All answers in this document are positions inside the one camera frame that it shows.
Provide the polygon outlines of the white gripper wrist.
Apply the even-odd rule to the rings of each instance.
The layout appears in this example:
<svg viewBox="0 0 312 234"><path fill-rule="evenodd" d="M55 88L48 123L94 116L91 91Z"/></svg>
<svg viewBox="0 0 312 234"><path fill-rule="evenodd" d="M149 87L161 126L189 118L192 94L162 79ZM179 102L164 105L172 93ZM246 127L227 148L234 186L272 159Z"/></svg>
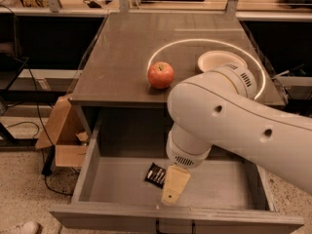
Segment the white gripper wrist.
<svg viewBox="0 0 312 234"><path fill-rule="evenodd" d="M200 166L208 157L212 145L188 133L178 124L173 124L167 139L166 152L175 164L168 167L162 190L161 202L166 206L174 205L184 191L190 172Z"/></svg>

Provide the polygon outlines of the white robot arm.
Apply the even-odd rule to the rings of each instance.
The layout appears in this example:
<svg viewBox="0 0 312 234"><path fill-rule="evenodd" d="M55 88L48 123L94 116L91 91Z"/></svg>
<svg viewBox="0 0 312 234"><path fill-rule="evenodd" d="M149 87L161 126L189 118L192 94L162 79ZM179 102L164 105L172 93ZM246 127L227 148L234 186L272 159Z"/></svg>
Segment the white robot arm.
<svg viewBox="0 0 312 234"><path fill-rule="evenodd" d="M311 194L312 119L258 103L255 93L251 72L231 64L175 85L167 100L170 160L194 168L215 145Z"/></svg>

